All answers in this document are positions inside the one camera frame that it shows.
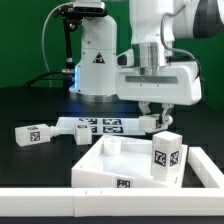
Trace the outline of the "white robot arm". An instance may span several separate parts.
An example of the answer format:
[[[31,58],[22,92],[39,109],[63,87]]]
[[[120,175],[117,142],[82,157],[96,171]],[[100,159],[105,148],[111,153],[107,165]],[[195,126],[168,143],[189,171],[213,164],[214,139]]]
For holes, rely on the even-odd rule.
[[[145,132],[165,130],[175,105],[201,99],[200,64],[173,42],[209,38],[224,28],[224,0],[129,0],[131,48],[116,53],[117,26],[102,0],[74,0],[81,14],[81,60],[70,93],[91,102],[136,101]]]

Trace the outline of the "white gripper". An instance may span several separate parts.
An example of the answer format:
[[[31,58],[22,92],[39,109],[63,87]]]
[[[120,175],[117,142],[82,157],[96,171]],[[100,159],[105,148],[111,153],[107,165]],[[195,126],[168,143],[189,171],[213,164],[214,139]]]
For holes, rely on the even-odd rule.
[[[122,68],[116,75],[116,93],[122,100],[140,101],[143,115],[151,113],[149,103],[163,103],[162,125],[173,123],[174,105],[193,105],[200,101],[201,84],[196,63],[171,63],[156,75],[141,75],[138,69]]]

